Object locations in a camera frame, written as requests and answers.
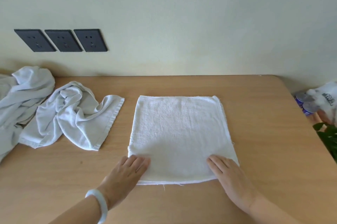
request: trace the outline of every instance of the table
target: table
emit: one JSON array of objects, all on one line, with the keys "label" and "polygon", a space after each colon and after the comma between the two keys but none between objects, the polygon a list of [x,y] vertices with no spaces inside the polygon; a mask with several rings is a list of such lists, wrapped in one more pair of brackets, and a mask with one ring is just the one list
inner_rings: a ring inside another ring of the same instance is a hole
[{"label": "table", "polygon": [[[139,95],[220,98],[242,169],[271,201],[305,223],[336,223],[337,165],[275,76],[58,77],[76,80],[100,102],[125,98],[99,151],[61,137],[32,149],[17,145],[0,165],[1,223],[47,223],[95,188],[127,154]],[[106,223],[253,223],[217,180],[137,186]]]}]

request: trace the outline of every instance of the electrical outlet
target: electrical outlet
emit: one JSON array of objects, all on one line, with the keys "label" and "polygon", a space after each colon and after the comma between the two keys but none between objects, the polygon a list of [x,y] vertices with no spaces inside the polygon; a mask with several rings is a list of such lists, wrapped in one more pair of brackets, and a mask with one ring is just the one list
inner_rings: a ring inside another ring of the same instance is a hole
[{"label": "electrical outlet", "polygon": [[56,51],[41,30],[14,30],[32,51]]},{"label": "electrical outlet", "polygon": [[82,51],[71,30],[45,30],[60,51]]},{"label": "electrical outlet", "polygon": [[99,29],[74,30],[85,51],[107,51]]}]

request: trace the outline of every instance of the green plant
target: green plant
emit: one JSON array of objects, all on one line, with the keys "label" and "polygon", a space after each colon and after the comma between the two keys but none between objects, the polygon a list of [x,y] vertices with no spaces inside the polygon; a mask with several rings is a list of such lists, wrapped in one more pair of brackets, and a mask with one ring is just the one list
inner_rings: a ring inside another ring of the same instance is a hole
[{"label": "green plant", "polygon": [[[321,132],[323,125],[326,125],[324,132]],[[337,163],[337,127],[333,124],[318,123],[312,126],[317,135],[320,137],[326,148],[329,150],[331,156]]]}]

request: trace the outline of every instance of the white jade bangle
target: white jade bangle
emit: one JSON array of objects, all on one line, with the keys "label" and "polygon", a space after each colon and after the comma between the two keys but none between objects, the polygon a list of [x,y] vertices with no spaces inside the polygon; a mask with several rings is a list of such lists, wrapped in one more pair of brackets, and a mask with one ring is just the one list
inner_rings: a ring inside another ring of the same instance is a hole
[{"label": "white jade bangle", "polygon": [[103,222],[105,222],[106,218],[107,218],[107,202],[104,199],[104,196],[102,195],[102,193],[97,190],[97,189],[91,189],[87,192],[87,194],[85,195],[85,197],[88,197],[90,195],[93,195],[96,197],[96,199],[99,202],[99,206],[101,207],[101,213],[102,216],[98,221],[98,224],[102,224]]}]

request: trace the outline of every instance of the crumpled towel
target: crumpled towel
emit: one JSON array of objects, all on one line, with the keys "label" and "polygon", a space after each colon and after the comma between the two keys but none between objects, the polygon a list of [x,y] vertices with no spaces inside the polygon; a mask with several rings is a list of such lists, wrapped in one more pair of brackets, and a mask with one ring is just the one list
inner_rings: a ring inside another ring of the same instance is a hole
[{"label": "crumpled towel", "polygon": [[21,125],[31,120],[54,85],[50,71],[36,66],[0,75],[0,162],[18,143]]},{"label": "crumpled towel", "polygon": [[19,142],[32,148],[53,144],[62,133],[84,150],[99,150],[124,103],[117,95],[99,104],[93,92],[72,81],[41,104],[22,131]]},{"label": "crumpled towel", "polygon": [[151,158],[138,184],[187,184],[216,179],[211,154],[237,164],[225,112],[216,97],[140,96],[128,155]]}]

